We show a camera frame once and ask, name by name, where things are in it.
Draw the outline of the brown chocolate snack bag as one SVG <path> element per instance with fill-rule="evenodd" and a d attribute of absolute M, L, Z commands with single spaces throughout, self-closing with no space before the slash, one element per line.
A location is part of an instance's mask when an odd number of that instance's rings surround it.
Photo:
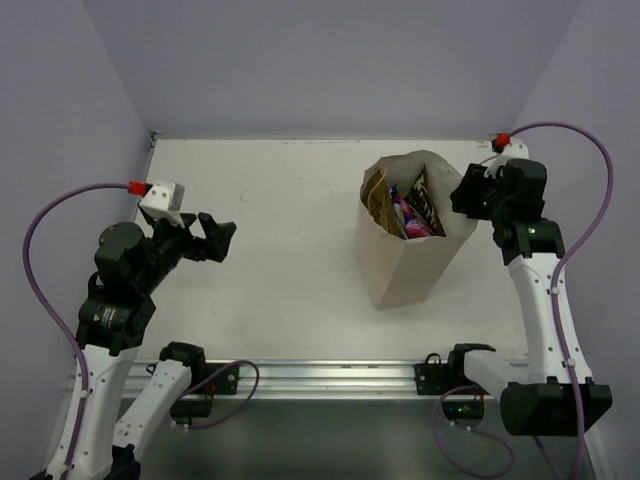
<path fill-rule="evenodd" d="M 432 235 L 441 237 L 446 236 L 435 202 L 431 195 L 428 174 L 425 166 L 422 167 L 422 170 L 415 178 L 408 194 L 404 197 L 404 200 L 421 218 Z"/>

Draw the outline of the brown paper bag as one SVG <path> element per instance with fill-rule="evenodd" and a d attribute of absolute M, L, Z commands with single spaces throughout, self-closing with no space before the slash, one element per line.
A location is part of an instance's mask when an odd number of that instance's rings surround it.
<path fill-rule="evenodd" d="M 404 239 L 394 235 L 369 211 L 373 188 L 397 188 L 409 194 L 426 174 L 430 199 L 444 230 L 442 236 Z M 425 301 L 429 292 L 476 230 L 477 222 L 452 210 L 450 194 L 462 175 L 443 157 L 418 150 L 380 158 L 369 167 L 360 186 L 356 221 L 356 253 L 372 304 L 386 310 Z"/>

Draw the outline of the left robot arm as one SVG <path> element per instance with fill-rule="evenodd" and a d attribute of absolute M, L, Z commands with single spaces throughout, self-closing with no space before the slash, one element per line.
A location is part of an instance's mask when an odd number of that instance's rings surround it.
<path fill-rule="evenodd" d="M 125 413 L 119 411 L 129 372 L 156 307 L 151 295 L 182 259 L 222 262 L 236 231 L 207 213 L 182 225 L 149 219 L 107 227 L 94 255 L 96 272 L 79 309 L 74 336 L 78 371 L 59 446 L 40 479 L 136 479 L 153 434 L 185 391 L 208 379 L 202 348 L 172 342 L 151 380 Z"/>

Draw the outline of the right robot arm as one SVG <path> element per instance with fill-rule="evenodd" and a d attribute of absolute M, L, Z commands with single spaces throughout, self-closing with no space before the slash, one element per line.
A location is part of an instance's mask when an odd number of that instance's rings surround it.
<path fill-rule="evenodd" d="M 515 286 L 529 354 L 520 372 L 485 344 L 457 344 L 445 379 L 451 389 L 480 387 L 494 397 L 514 436 L 579 437 L 612 406 L 611 389 L 598 384 L 573 324 L 564 279 L 559 225 L 543 217 L 546 167 L 509 158 L 497 166 L 472 163 L 451 193 L 452 209 L 487 220 Z"/>

